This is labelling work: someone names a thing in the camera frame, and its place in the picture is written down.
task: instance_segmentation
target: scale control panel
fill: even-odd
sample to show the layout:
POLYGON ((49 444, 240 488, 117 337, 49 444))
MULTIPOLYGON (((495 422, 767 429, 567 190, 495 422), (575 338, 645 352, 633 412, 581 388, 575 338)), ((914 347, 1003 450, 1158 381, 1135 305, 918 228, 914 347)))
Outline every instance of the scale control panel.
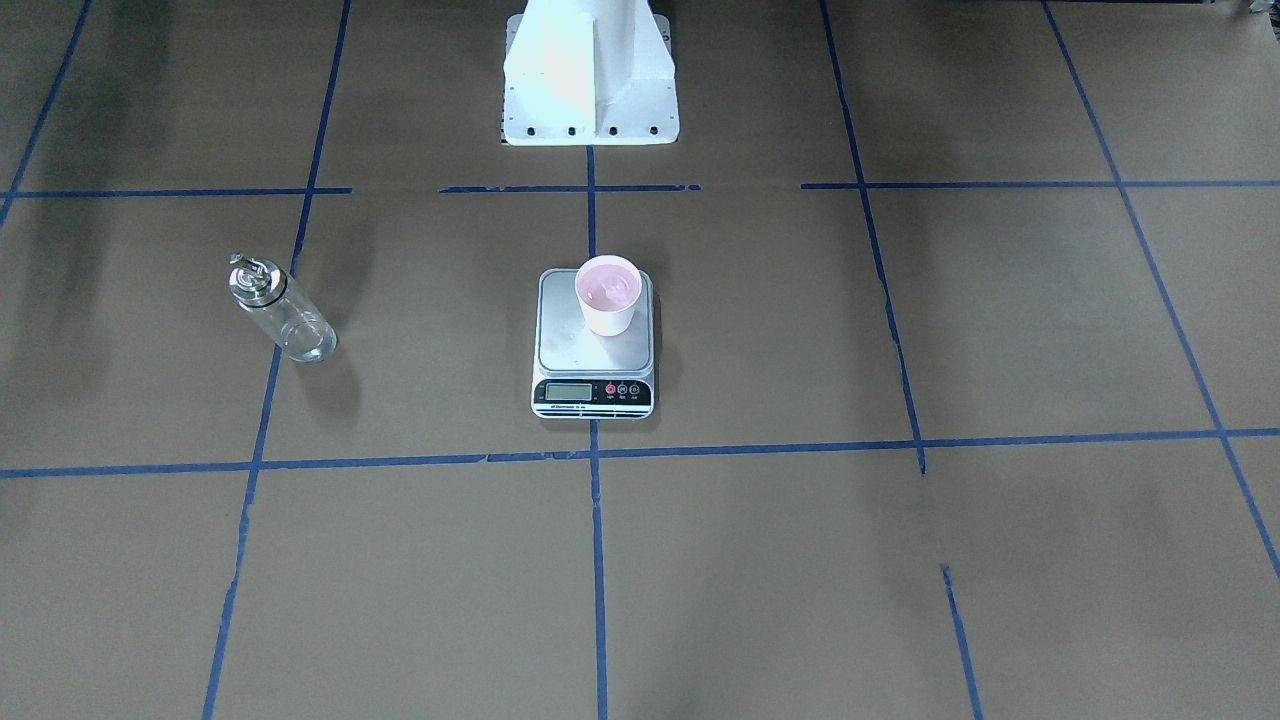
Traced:
POLYGON ((646 418, 653 388, 637 379, 544 379, 534 386, 534 413, 544 418, 646 418))

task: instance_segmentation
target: digital kitchen scale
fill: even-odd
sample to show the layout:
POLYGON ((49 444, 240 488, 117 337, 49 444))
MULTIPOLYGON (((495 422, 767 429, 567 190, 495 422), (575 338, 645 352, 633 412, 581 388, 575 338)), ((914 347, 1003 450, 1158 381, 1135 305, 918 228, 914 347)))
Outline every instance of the digital kitchen scale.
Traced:
POLYGON ((653 281, 644 287, 631 324, 600 337, 586 327, 572 268, 553 268, 538 282, 538 329, 530 406, 539 418, 612 420, 648 418, 654 382, 653 281))

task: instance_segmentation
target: white cup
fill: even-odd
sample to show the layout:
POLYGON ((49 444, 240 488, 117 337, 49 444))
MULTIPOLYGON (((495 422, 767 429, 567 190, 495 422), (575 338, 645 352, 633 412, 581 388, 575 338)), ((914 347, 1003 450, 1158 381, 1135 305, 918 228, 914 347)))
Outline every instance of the white cup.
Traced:
POLYGON ((573 277, 573 290, 586 327, 604 337, 622 334, 636 313, 643 282, 640 270, 626 258, 599 255, 584 263, 573 277))

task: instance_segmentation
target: silver bottle cap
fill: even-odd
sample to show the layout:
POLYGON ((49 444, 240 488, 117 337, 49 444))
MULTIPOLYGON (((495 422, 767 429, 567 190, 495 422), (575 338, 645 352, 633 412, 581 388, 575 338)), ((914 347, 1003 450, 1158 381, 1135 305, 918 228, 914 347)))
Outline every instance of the silver bottle cap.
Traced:
POLYGON ((246 307, 266 307, 284 295, 288 284, 279 265, 270 260, 247 258, 243 252, 228 260, 232 274, 227 284, 232 295, 246 307))

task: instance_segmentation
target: white mounting bracket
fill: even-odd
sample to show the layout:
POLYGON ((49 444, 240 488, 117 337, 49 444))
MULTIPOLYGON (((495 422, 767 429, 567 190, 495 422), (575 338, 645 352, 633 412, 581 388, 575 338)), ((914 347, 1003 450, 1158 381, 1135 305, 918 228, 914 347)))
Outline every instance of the white mounting bracket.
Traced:
POLYGON ((507 20, 511 145, 660 145, 680 135, 671 23, 648 0, 529 0, 507 20))

